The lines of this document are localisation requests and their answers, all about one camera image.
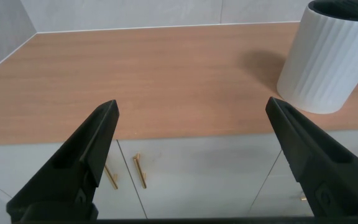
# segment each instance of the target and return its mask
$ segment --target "tile grout line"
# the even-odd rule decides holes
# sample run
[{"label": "tile grout line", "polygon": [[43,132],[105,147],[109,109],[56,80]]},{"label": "tile grout line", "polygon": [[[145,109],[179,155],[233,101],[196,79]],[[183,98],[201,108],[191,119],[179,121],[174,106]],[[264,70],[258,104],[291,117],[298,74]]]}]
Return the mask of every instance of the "tile grout line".
[{"label": "tile grout line", "polygon": [[219,24],[222,24],[223,1],[224,1],[224,0],[222,0],[222,4],[221,4],[221,18],[220,18],[220,20],[219,20]]},{"label": "tile grout line", "polygon": [[18,46],[16,49],[14,49],[10,54],[8,54],[6,57],[4,57],[1,61],[0,64],[3,63],[6,59],[8,59],[12,54],[14,54],[17,50],[19,50],[21,47],[23,47],[24,44],[26,44],[29,40],[31,40],[35,35],[37,35],[38,33],[36,32],[35,34],[33,34],[30,38],[28,38],[23,44],[20,44],[20,46]]},{"label": "tile grout line", "polygon": [[121,145],[119,144],[119,142],[118,142],[117,139],[116,139],[116,141],[117,141],[117,144],[118,144],[118,148],[119,148],[119,150],[120,150],[120,152],[121,152],[122,159],[123,159],[124,162],[125,162],[125,166],[127,166],[127,170],[128,170],[128,173],[129,173],[129,177],[131,177],[131,181],[132,181],[132,184],[134,185],[134,188],[135,188],[135,191],[136,191],[136,194],[137,194],[137,198],[139,199],[139,202],[140,202],[140,206],[142,206],[144,216],[145,216],[146,219],[147,219],[146,211],[144,210],[143,203],[142,203],[142,201],[141,201],[141,199],[140,199],[139,193],[137,192],[134,179],[132,178],[131,172],[129,171],[129,167],[128,167],[127,161],[125,160],[124,153],[122,152]]}]

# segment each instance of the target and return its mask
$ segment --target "white cylindrical container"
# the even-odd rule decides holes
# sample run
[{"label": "white cylindrical container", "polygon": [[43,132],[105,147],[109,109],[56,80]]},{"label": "white cylindrical container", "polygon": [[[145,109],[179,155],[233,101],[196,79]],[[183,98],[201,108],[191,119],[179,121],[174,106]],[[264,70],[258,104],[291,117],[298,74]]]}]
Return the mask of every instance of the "white cylindrical container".
[{"label": "white cylindrical container", "polygon": [[358,0],[312,1],[277,83],[280,96],[312,113],[333,113],[358,83]]}]

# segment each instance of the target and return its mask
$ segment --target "gold cabinet handle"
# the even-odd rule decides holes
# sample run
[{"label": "gold cabinet handle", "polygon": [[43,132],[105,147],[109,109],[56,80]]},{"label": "gold cabinet handle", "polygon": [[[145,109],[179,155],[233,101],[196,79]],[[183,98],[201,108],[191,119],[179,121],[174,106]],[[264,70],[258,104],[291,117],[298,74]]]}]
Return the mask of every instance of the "gold cabinet handle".
[{"label": "gold cabinet handle", "polygon": [[104,171],[106,172],[106,175],[107,175],[108,179],[110,180],[112,187],[115,190],[117,190],[118,189],[118,185],[117,185],[118,174],[111,175],[109,167],[106,164],[104,165]]},{"label": "gold cabinet handle", "polygon": [[142,183],[142,187],[146,189],[146,173],[142,172],[142,168],[140,168],[140,153],[137,153],[136,156],[133,157],[133,160],[135,162],[135,167],[137,174],[139,175],[140,182]]}]

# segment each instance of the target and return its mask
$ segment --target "wooden countertop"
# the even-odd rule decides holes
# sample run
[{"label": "wooden countertop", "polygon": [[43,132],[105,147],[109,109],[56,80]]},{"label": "wooden countertop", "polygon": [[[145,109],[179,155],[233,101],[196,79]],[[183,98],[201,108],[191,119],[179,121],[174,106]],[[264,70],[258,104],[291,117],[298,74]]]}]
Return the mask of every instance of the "wooden countertop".
[{"label": "wooden countertop", "polygon": [[[0,144],[62,142],[116,99],[116,139],[271,133],[265,114],[297,23],[37,34],[0,65]],[[358,129],[358,86],[341,111]]]}]

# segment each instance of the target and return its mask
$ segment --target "tiled backsplash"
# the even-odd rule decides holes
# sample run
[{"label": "tiled backsplash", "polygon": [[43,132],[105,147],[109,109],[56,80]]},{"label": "tiled backsplash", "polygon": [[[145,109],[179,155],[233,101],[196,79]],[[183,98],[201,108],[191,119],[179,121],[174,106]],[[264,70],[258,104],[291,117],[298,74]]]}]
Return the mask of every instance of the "tiled backsplash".
[{"label": "tiled backsplash", "polygon": [[36,32],[300,21],[310,1],[0,0],[0,62]]},{"label": "tiled backsplash", "polygon": [[0,61],[34,34],[20,0],[0,0]]},{"label": "tiled backsplash", "polygon": [[299,21],[311,0],[21,0],[37,32]]}]

